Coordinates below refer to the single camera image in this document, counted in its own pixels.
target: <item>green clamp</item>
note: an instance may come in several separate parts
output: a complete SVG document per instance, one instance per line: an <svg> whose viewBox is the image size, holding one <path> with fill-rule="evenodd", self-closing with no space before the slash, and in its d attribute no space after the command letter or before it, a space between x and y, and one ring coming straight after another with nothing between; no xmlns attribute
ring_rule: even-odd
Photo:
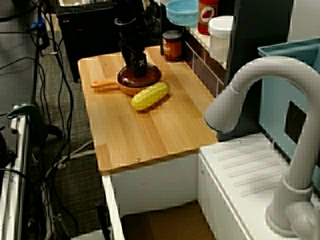
<svg viewBox="0 0 320 240"><path fill-rule="evenodd" d="M6 117L8 119L14 119L23 115L29 116L31 120L33 131L32 140L39 146L43 145L48 137L48 130L38 108L35 105L22 104L8 112Z"/></svg>

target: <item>red bottle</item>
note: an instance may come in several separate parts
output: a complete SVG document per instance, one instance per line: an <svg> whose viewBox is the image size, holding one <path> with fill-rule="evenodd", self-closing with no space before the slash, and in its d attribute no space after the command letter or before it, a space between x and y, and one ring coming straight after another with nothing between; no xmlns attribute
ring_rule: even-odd
<svg viewBox="0 0 320 240"><path fill-rule="evenodd" d="M209 21L218 16L219 0L199 0L198 31L203 35L209 35Z"/></svg>

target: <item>black box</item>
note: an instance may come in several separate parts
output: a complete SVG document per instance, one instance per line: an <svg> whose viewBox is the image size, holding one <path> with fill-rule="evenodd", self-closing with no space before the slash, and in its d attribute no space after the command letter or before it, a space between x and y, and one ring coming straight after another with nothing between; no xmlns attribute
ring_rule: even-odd
<svg viewBox="0 0 320 240"><path fill-rule="evenodd" d="M59 21L74 82L80 78L78 60L120 51L112 1L58 6Z"/></svg>

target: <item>yellow corn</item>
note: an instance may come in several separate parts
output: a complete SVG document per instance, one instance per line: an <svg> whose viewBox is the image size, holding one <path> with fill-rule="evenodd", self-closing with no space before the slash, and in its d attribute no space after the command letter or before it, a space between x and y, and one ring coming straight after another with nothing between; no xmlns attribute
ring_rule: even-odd
<svg viewBox="0 0 320 240"><path fill-rule="evenodd" d="M167 84L164 82L156 83L135 95L132 98L131 105L137 111L144 110L158 102L168 92L169 86Z"/></svg>

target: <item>wooden countertop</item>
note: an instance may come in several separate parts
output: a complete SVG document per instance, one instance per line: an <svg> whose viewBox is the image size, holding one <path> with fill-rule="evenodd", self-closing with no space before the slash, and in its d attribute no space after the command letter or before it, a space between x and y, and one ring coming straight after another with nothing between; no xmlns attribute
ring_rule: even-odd
<svg viewBox="0 0 320 240"><path fill-rule="evenodd" d="M169 63L159 46L145 50L148 63L156 65L168 95L156 107L137 112L132 97L119 89L94 92L93 81L116 76L125 66L121 53L79 60L79 72L101 175L144 167L197 152L217 142L216 133L204 120L214 100L207 88L184 61Z"/></svg>

